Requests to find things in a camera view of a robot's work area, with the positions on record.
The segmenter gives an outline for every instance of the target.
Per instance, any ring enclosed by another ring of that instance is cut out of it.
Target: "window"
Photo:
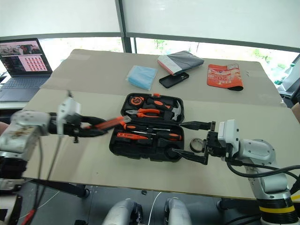
[[[39,40],[52,70],[55,70],[74,49],[123,52],[120,37],[68,37]],[[0,61],[0,75],[6,69]]]
[[[237,45],[147,38],[136,38],[136,49],[137,53],[141,54],[163,55],[179,51],[189,51],[201,58],[258,61],[272,82],[278,79],[282,70],[289,68],[290,64],[299,54],[297,52]]]

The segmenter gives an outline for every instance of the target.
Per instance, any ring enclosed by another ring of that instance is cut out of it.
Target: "table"
[[[157,63],[157,58],[157,55],[75,49],[52,73],[42,88],[114,95],[158,92],[191,101],[286,107],[259,62],[204,59],[203,65],[187,72],[190,78],[166,89],[159,84],[158,80],[168,73]],[[232,63],[239,64],[244,90],[236,92],[206,84],[209,64]],[[125,80],[133,65],[158,69],[150,91],[135,87]]]
[[[42,112],[56,112],[67,92],[40,90],[25,107]],[[120,115],[125,100],[122,95],[108,95],[73,91],[74,98],[82,105],[82,115],[110,119]],[[184,100],[185,121],[216,121],[236,119],[240,137],[264,139],[271,143],[280,166],[299,164],[300,125],[291,109],[261,105],[213,103]],[[205,138],[207,131],[184,129],[185,149],[194,137]],[[111,132],[96,138],[64,137],[58,160],[50,180],[193,193],[234,198],[253,198],[248,180],[229,171],[217,157],[210,157],[208,165],[181,159],[179,162],[152,162],[149,159],[130,159],[116,156],[109,151]],[[46,178],[54,146],[58,137],[43,137],[44,165],[42,179]],[[24,176],[37,178],[38,150],[34,151]],[[294,183],[288,177],[289,185]]]
[[[23,109],[28,102],[0,102],[0,110]]]

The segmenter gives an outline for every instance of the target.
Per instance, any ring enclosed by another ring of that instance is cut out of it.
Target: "white plastic part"
[[[66,123],[66,118],[75,114],[80,114],[80,104],[73,98],[67,97],[67,99],[58,107],[58,113],[56,117],[58,135],[64,134],[63,126],[64,123]]]
[[[18,111],[0,136],[0,156],[29,160],[40,136],[48,135],[50,115],[45,112]]]
[[[226,122],[220,122],[217,139],[222,147],[226,147],[227,143],[232,144],[232,155],[238,152],[240,134],[236,121],[227,120]]]
[[[128,225],[134,207],[130,198],[116,203],[106,215],[102,225]]]
[[[169,210],[169,225],[192,225],[188,209],[178,198],[169,201]]]

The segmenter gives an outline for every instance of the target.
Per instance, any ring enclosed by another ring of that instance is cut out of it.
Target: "laptop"
[[[0,102],[28,102],[52,70],[37,38],[0,41],[0,60],[11,78],[0,89]]]

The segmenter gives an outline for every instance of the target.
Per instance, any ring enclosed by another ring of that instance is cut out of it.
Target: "black phone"
[[[159,82],[165,87],[170,88],[186,79],[189,78],[189,75],[187,73],[178,74],[176,76],[168,75],[161,79],[159,79]]]

